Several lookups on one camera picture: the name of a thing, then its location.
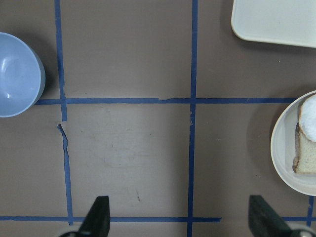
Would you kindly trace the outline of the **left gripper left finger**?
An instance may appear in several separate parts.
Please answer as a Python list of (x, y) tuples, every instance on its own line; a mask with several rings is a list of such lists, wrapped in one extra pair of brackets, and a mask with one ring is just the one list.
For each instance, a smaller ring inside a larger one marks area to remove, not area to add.
[(108, 196), (98, 196), (76, 231), (68, 231), (60, 237), (107, 237), (110, 230), (110, 205)]

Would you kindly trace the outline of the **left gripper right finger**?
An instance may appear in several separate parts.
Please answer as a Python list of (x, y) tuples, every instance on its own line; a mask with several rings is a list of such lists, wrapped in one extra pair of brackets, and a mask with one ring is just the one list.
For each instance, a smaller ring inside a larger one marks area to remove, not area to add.
[(310, 227), (285, 222), (260, 195), (250, 195), (248, 226), (254, 237), (314, 237)]

